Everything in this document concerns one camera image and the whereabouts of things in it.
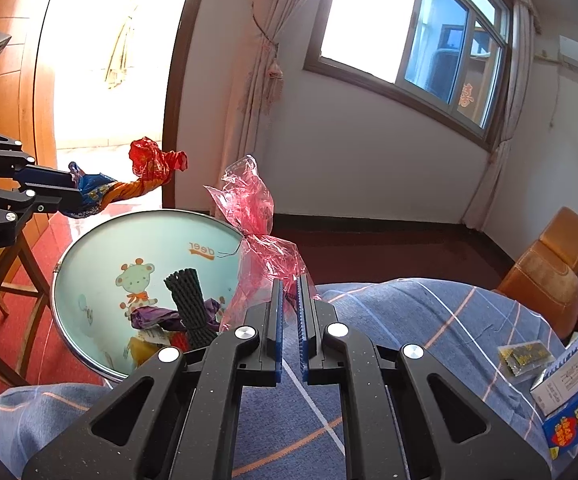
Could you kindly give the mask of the tall white milk carton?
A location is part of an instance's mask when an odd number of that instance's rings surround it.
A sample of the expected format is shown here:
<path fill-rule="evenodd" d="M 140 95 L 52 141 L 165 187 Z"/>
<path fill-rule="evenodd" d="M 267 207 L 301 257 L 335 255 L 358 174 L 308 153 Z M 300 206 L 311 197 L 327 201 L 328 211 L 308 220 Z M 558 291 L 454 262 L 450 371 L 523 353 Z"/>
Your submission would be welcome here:
<path fill-rule="evenodd" d="M 530 390 L 544 415 L 549 415 L 578 393 L 578 337 L 538 376 Z"/>

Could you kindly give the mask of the black yellow snack packet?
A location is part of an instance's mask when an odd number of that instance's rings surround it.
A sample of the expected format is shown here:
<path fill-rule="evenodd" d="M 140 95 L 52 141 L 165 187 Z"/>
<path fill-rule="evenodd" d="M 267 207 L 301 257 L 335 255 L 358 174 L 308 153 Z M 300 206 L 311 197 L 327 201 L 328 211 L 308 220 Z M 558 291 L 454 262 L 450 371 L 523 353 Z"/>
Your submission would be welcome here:
<path fill-rule="evenodd" d="M 507 344 L 499 347 L 497 354 L 502 374 L 513 384 L 537 377 L 554 362 L 552 353 L 539 340 Z"/>

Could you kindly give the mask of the wooden stool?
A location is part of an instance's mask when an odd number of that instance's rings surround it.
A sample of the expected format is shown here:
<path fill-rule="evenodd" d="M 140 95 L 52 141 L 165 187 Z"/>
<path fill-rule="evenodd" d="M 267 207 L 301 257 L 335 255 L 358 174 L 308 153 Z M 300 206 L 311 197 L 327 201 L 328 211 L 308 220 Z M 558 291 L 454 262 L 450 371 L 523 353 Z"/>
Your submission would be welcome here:
<path fill-rule="evenodd" d="M 22 270 L 26 272 L 31 284 L 15 284 L 6 281 L 12 273 L 12 266 L 15 261 L 20 262 Z M 35 256 L 27 239 L 21 235 L 15 244 L 7 247 L 0 253 L 0 312 L 4 320 L 9 317 L 10 312 L 6 307 L 4 296 L 17 296 L 34 300 L 33 308 L 28 316 L 27 327 L 22 335 L 20 351 L 14 366 L 10 366 L 0 357 L 0 382 L 9 386 L 25 386 L 27 382 L 27 371 L 39 325 L 43 314 L 50 308 L 50 284 Z"/>

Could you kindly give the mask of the teal cartoon trash bin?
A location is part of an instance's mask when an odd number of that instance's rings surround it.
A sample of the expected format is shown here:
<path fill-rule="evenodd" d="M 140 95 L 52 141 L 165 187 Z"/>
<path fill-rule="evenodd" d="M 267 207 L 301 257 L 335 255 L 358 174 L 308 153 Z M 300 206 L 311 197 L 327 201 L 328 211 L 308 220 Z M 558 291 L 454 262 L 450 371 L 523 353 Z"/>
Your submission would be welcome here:
<path fill-rule="evenodd" d="M 90 370 L 122 382 L 138 365 L 136 345 L 161 347 L 160 327 L 137 330 L 139 308 L 173 310 L 165 279 L 196 270 L 204 299 L 226 308 L 234 296 L 240 233 L 204 214 L 178 209 L 130 212 L 75 240 L 57 263 L 52 313 L 58 333 Z"/>

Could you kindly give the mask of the orange leather chaise sofa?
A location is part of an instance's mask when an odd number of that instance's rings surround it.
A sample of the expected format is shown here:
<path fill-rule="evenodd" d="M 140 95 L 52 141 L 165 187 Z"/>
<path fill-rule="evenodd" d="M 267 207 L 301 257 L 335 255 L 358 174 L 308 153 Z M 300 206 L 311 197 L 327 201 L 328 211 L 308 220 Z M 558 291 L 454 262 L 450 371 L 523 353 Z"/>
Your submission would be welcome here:
<path fill-rule="evenodd" d="M 496 292 L 542 315 L 561 340 L 578 326 L 578 214 L 562 207 Z"/>

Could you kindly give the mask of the blue white juice carton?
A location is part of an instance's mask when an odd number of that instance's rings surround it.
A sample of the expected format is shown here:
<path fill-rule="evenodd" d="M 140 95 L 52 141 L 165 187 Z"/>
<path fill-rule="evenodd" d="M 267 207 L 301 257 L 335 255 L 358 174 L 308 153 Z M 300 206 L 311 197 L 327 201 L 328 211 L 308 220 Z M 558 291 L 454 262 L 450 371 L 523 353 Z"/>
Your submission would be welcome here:
<path fill-rule="evenodd" d="M 578 393 L 543 422 L 550 457 L 558 460 L 578 445 Z"/>

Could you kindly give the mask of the left pink curtain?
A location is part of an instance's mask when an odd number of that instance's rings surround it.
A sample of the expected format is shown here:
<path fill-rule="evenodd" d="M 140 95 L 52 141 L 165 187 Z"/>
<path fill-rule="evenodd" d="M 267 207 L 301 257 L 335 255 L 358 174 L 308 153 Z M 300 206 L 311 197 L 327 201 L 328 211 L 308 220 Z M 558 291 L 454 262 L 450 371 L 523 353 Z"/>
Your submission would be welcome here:
<path fill-rule="evenodd" d="M 272 109 L 283 93 L 280 39 L 306 0 L 250 0 L 234 63 L 219 169 L 248 154 L 262 154 Z"/>

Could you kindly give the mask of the purple snack wrapper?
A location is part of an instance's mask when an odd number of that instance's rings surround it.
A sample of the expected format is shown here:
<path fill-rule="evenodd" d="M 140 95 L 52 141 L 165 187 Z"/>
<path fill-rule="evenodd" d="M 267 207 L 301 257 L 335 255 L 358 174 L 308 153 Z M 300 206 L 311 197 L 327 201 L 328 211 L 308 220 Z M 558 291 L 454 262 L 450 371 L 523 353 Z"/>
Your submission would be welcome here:
<path fill-rule="evenodd" d="M 219 330 L 219 320 L 216 315 L 221 312 L 222 304 L 213 298 L 204 301 L 204 309 L 208 315 L 208 326 L 211 330 Z M 160 307 L 139 307 L 130 313 L 130 321 L 135 330 L 150 330 L 155 326 L 168 332 L 184 333 L 186 330 L 178 311 Z"/>

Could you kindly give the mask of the pink cellophane wrapper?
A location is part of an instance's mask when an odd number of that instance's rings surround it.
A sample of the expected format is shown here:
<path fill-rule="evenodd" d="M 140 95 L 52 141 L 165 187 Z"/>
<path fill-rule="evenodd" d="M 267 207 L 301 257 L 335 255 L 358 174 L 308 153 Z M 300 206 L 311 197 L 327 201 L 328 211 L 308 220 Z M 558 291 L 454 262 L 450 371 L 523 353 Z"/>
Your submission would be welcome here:
<path fill-rule="evenodd" d="M 207 191 L 216 210 L 241 235 L 237 284 L 222 314 L 222 330 L 241 325 L 249 308 L 270 300 L 276 280 L 283 284 L 283 310 L 297 310 L 298 280 L 310 273 L 298 246 L 272 234 L 274 200 L 255 158 L 247 155 L 233 162 L 219 185 Z"/>

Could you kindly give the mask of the window with brown frame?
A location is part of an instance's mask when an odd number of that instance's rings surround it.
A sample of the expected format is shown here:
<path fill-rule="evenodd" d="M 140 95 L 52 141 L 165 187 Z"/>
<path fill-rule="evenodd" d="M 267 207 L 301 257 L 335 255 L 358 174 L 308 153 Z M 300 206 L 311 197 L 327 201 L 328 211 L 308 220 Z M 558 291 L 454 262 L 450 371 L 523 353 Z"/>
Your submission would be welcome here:
<path fill-rule="evenodd" d="M 510 0 L 319 0 L 304 67 L 403 104 L 491 150 Z"/>

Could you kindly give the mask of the black foam net sleeve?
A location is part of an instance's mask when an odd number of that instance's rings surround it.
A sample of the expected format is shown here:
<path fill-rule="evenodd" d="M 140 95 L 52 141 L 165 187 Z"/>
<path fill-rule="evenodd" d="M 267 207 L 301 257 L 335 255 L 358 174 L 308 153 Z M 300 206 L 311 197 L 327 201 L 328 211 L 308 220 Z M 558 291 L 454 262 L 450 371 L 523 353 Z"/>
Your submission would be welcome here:
<path fill-rule="evenodd" d="M 219 333 L 216 313 L 221 305 L 213 299 L 203 299 L 197 271 L 175 271 L 164 279 L 164 284 L 170 290 L 190 348 L 210 346 Z"/>

